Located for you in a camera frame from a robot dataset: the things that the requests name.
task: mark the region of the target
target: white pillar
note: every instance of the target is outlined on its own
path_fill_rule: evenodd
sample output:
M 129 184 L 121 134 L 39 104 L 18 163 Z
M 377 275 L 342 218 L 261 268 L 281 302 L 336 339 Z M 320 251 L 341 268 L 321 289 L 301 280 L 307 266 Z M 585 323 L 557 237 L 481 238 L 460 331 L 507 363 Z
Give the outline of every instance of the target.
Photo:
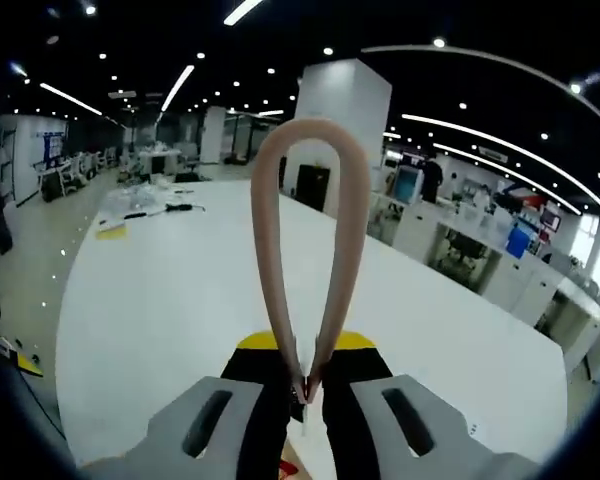
M 204 127 L 200 145 L 200 159 L 207 163 L 220 163 L 224 117 L 226 109 L 209 107 L 204 117 Z
M 382 162 L 382 134 L 387 125 L 392 86 L 360 60 L 311 65 L 304 70 L 295 118 L 328 118 L 362 146 L 371 168 Z M 284 190 L 296 188 L 300 165 L 331 170 L 324 212 L 338 212 L 340 164 L 335 151 L 320 141 L 304 141 L 289 150 Z
M 591 252 L 589 252 L 589 258 L 584 266 L 584 271 L 588 276 L 591 276 L 593 267 L 595 267 L 598 257 L 600 256 L 600 221 L 598 222 L 598 229 L 596 235 L 593 237 L 593 245 L 591 246 Z

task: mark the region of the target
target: gray floor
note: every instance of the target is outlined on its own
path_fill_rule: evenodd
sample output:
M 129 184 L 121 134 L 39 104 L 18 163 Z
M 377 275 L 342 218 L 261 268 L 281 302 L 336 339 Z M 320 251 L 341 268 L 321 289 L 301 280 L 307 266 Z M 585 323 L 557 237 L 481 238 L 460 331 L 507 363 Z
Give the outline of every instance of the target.
M 201 173 L 213 180 L 249 178 L 253 165 L 208 165 Z M 54 394 L 55 338 L 64 286 L 71 265 L 104 195 L 115 188 L 116 173 L 98 175 L 86 188 L 45 203 L 40 196 L 17 209 L 14 248 L 0 256 L 0 333 L 17 338 L 24 353 L 37 354 L 44 382 Z M 576 428 L 596 387 L 578 368 L 568 381 L 568 431 Z

